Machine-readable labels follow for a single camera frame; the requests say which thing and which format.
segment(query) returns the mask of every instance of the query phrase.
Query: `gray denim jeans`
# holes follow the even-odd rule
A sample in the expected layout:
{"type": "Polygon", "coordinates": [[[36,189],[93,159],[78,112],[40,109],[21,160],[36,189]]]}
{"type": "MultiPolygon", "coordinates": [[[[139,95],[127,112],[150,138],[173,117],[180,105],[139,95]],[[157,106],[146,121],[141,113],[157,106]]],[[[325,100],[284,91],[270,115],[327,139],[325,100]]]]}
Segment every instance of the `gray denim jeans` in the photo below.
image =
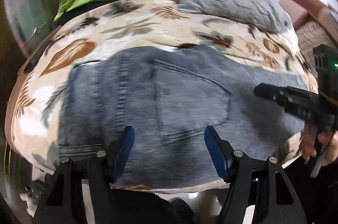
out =
{"type": "Polygon", "coordinates": [[[206,126],[258,159],[303,128],[254,96],[261,82],[305,89],[298,75],[241,65],[206,45],[175,52],[136,47],[77,65],[61,108],[59,155],[88,158],[129,125],[135,143],[117,185],[181,188],[218,180],[206,126]]]}

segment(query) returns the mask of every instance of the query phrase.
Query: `leaf-patterned bed sheet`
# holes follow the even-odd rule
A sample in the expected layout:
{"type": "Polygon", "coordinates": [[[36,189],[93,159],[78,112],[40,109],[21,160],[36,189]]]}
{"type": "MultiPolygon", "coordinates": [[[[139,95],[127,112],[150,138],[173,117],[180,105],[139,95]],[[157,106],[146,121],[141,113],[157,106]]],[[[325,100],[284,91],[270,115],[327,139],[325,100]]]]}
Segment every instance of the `leaf-patterned bed sheet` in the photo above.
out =
{"type": "Polygon", "coordinates": [[[308,89],[316,91],[293,29],[269,34],[226,18],[185,14],[176,10],[174,0],[118,1],[74,18],[53,37],[18,95],[11,121],[13,145],[30,163],[52,173],[59,160],[61,102],[73,65],[106,60],[136,46],[174,51],[196,44],[212,46],[245,65],[301,74],[308,89]]]}

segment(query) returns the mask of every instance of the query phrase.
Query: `bed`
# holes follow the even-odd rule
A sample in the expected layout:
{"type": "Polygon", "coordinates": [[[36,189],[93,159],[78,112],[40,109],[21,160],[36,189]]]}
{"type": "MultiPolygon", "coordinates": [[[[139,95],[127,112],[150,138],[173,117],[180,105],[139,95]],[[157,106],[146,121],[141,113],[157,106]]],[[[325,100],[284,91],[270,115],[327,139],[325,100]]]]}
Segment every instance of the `bed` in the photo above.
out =
{"type": "MultiPolygon", "coordinates": [[[[215,7],[220,0],[211,1],[216,4],[203,0],[180,0],[180,3],[176,0],[118,0],[81,14],[57,28],[35,51],[35,54],[43,53],[33,70],[27,71],[27,65],[34,54],[19,71],[6,113],[8,143],[33,165],[53,173],[60,156],[71,154],[71,148],[63,150],[59,143],[60,112],[65,104],[69,74],[74,67],[103,62],[126,49],[156,47],[178,52],[202,45],[245,66],[272,74],[296,74],[307,90],[317,91],[316,80],[299,52],[297,35],[287,24],[290,20],[287,14],[280,13],[286,21],[279,19],[277,14],[271,16],[272,12],[281,11],[279,5],[273,5],[277,2],[268,0],[266,6],[271,7],[272,12],[264,17],[255,0],[250,1],[255,5],[254,10],[248,10],[236,0],[227,0],[230,7],[220,10],[215,7]],[[250,18],[253,11],[261,15],[250,18]]],[[[266,144],[268,149],[262,157],[277,151],[280,160],[292,158],[300,137],[299,133],[292,134],[286,134],[291,136],[289,139],[284,136],[266,144]]],[[[84,147],[76,159],[87,158],[93,151],[84,147]]],[[[188,185],[170,185],[174,186],[156,184],[154,187],[147,179],[136,179],[131,184],[126,182],[118,186],[177,193],[221,187],[225,183],[213,177],[188,185]]]]}

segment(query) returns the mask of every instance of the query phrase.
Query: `person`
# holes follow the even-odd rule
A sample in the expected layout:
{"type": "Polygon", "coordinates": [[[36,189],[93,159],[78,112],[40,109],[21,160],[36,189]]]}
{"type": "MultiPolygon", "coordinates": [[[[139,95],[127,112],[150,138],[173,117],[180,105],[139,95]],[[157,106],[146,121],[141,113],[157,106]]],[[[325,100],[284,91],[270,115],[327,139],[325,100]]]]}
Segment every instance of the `person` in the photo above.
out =
{"type": "Polygon", "coordinates": [[[315,137],[305,124],[300,148],[302,156],[285,168],[303,206],[309,224],[338,223],[338,131],[318,134],[322,144],[329,144],[317,178],[311,178],[305,161],[316,156],[315,137]]]}

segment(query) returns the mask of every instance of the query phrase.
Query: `silver bolt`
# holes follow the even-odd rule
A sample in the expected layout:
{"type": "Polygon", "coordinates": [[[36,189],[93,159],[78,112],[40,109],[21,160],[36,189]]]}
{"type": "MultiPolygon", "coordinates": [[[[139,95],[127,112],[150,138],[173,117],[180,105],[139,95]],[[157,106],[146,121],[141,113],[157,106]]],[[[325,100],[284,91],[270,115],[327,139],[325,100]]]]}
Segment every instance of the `silver bolt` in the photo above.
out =
{"type": "Polygon", "coordinates": [[[235,150],[234,151],[234,155],[237,156],[237,157],[242,157],[243,156],[243,152],[240,151],[240,150],[235,150]]]}
{"type": "Polygon", "coordinates": [[[97,157],[104,157],[106,155],[106,152],[105,151],[98,151],[97,153],[96,153],[96,156],[97,157]]]}
{"type": "Polygon", "coordinates": [[[61,162],[62,163],[67,163],[69,161],[69,157],[68,156],[64,156],[61,158],[61,162]]]}
{"type": "Polygon", "coordinates": [[[276,164],[276,163],[278,162],[277,158],[276,158],[276,157],[273,157],[273,156],[271,156],[271,157],[269,158],[269,161],[270,161],[271,163],[273,163],[273,164],[276,164]]]}

